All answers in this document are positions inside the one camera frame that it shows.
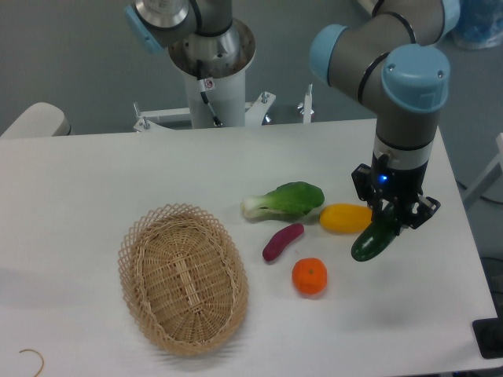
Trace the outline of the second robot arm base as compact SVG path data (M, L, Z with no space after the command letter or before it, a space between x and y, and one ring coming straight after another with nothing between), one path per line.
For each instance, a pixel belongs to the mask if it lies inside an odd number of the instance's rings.
M166 50L176 67L198 79L229 77L255 57L255 38L233 16L231 1L132 1L124 14L147 51Z

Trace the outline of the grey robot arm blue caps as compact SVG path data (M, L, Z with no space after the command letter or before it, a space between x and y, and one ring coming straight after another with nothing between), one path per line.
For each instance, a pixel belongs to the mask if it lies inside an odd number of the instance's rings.
M450 62L436 43L460 15L458 1L379 1L366 24L329 25L310 47L311 71L376 115L372 162L352 179L372 219L389 217L395 232L439 209L422 189L449 94Z

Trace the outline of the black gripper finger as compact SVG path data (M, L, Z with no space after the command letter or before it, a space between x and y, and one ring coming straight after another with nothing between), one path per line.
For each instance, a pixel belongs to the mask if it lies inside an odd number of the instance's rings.
M407 229L409 227L406 224L406 216L398 203L390 204L390 213L393 234L395 236L399 236L403 229Z
M375 222L383 217L384 208L386 206L387 201L382 198L372 198L368 202L368 208L372 211L371 222Z

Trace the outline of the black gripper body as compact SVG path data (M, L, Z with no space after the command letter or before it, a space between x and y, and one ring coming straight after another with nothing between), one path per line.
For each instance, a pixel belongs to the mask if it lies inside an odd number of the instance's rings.
M417 229L440 208L440 202L425 196L422 184L433 143L406 149L375 137L371 164L360 164L351 178L358 198L367 203L382 198L398 203L408 228Z

